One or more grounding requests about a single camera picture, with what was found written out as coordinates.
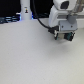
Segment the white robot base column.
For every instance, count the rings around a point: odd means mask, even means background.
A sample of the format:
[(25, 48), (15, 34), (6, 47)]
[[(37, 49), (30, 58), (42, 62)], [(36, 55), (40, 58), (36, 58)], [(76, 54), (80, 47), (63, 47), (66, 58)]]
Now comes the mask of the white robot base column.
[(21, 2), (21, 19), (31, 20), (32, 12), (30, 9), (30, 0), (20, 0)]

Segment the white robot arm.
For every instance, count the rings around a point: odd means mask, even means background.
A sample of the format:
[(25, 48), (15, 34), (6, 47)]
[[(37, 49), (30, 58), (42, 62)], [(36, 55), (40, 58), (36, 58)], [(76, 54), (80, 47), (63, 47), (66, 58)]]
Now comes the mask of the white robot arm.
[(53, 3), (49, 15), (49, 31), (76, 31), (77, 19), (84, 11), (84, 0), (53, 0)]

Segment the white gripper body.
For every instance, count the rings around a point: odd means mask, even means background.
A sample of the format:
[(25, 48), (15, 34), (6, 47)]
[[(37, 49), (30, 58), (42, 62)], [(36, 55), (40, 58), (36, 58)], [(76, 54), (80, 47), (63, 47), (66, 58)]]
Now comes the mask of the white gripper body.
[(52, 7), (49, 15), (49, 32), (53, 34), (74, 32), (77, 30), (79, 17), (79, 13), (70, 13)]

